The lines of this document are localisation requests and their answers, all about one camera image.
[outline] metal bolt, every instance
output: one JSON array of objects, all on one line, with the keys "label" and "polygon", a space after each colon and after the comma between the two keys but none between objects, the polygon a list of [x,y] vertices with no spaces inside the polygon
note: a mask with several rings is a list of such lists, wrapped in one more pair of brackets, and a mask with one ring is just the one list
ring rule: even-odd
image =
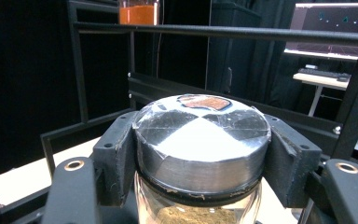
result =
[{"label": "metal bolt", "polygon": [[335,133],[337,135],[341,134],[341,127],[337,126],[336,128],[334,128],[333,133]]}]

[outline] computer monitor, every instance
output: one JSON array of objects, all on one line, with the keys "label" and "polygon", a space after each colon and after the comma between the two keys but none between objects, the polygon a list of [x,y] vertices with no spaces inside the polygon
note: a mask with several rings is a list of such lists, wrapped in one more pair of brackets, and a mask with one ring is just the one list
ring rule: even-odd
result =
[{"label": "computer monitor", "polygon": [[[290,29],[358,33],[358,3],[296,4]],[[285,53],[356,61],[358,47],[287,42]]]}]

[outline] silver lid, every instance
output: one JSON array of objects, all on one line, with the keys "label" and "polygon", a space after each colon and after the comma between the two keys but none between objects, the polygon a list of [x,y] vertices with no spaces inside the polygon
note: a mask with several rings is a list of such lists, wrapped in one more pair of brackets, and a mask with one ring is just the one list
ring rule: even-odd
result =
[{"label": "silver lid", "polygon": [[245,188],[261,176],[269,124],[257,110],[212,95],[182,95],[145,106],[132,128],[139,172],[191,194]]}]

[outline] white table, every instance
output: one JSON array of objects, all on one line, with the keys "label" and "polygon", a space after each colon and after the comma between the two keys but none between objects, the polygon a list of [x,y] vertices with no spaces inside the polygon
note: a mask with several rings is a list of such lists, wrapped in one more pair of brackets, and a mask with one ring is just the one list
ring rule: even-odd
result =
[{"label": "white table", "polygon": [[[58,165],[62,161],[73,157],[88,157],[98,139],[93,139],[55,154],[55,163]],[[48,187],[50,184],[51,180],[46,160],[34,161],[0,175],[0,203],[14,203],[25,196]],[[263,224],[297,223],[291,214],[291,209],[282,207],[273,190],[264,179],[262,180],[262,186],[262,200],[257,220]]]},{"label": "white table", "polygon": [[312,105],[310,106],[309,116],[313,117],[316,106],[318,105],[319,98],[321,97],[322,89],[324,87],[345,91],[349,82],[340,82],[336,78],[331,77],[318,77],[308,74],[297,73],[293,76],[293,79],[300,80],[302,83],[316,86],[315,96],[313,97]]}]

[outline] powder in jar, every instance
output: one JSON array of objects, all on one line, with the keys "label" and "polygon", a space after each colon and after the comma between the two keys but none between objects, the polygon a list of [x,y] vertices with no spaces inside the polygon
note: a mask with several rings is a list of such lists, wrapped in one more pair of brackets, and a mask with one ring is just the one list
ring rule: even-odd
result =
[{"label": "powder in jar", "polygon": [[204,207],[189,207],[181,204],[165,207],[158,212],[158,224],[235,224],[235,213],[231,210]]}]

